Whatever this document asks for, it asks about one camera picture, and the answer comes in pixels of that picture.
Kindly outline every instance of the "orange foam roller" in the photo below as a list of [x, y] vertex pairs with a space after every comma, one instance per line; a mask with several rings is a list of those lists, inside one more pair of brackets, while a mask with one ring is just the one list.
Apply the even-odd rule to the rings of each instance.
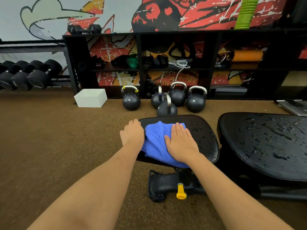
[[263, 51], [260, 50], [234, 50], [232, 62], [262, 61]]

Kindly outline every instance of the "green foam roller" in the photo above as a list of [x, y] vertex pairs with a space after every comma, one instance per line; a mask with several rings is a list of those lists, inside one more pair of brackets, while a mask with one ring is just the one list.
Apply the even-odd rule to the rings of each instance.
[[236, 30], [248, 29], [259, 0], [242, 0], [241, 9], [235, 25]]

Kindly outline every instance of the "gym floor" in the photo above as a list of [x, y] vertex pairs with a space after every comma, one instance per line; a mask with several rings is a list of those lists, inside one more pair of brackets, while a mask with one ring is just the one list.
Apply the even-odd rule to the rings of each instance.
[[[155, 117], [150, 100], [129, 112], [121, 100], [102, 108], [78, 108], [68, 88], [0, 91], [0, 226], [25, 230], [66, 189], [120, 149], [119, 131], [131, 119]], [[216, 133], [225, 112], [288, 114], [272, 101], [208, 100], [203, 117]], [[178, 114], [189, 114], [185, 107]], [[205, 195], [155, 204], [147, 196], [150, 169], [168, 167], [136, 162], [116, 229], [225, 229]], [[296, 230], [307, 226], [307, 203], [263, 200]]]

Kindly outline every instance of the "blue towel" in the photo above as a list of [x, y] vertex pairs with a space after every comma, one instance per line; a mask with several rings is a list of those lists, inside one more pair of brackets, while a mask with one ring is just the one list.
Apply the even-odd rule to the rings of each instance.
[[161, 121], [147, 125], [145, 127], [145, 142], [142, 151], [145, 152], [145, 156], [174, 167], [189, 168], [185, 163], [176, 161], [167, 151], [164, 136], [168, 135], [171, 138], [172, 125]]

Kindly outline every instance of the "black kettlebell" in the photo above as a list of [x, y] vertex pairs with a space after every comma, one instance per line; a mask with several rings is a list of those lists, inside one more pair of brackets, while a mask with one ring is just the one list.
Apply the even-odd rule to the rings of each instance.
[[153, 108], [157, 109], [158, 106], [164, 101], [164, 93], [162, 93], [161, 83], [158, 84], [158, 92], [155, 92], [151, 97], [151, 105]]
[[[184, 86], [183, 91], [178, 88], [174, 89], [174, 86], [177, 84]], [[184, 82], [175, 81], [171, 84], [169, 89], [169, 96], [171, 97], [172, 103], [175, 104], [176, 107], [183, 106], [185, 104], [186, 91], [187, 85]]]
[[177, 107], [172, 103], [168, 93], [164, 93], [164, 98], [167, 100], [161, 103], [157, 108], [157, 117], [177, 115]]
[[[201, 89], [204, 92], [204, 94], [202, 96], [198, 93], [192, 94], [192, 90], [195, 88]], [[201, 112], [203, 109], [205, 109], [206, 98], [207, 98], [206, 88], [195, 85], [189, 89], [188, 98], [187, 98], [185, 105], [187, 106], [187, 109], [189, 111], [193, 113], [198, 113], [198, 112]]]
[[[126, 88], [133, 88], [134, 92], [125, 93]], [[122, 105], [130, 111], [136, 110], [141, 105], [141, 100], [138, 96], [138, 89], [134, 85], [124, 85], [122, 87]]]

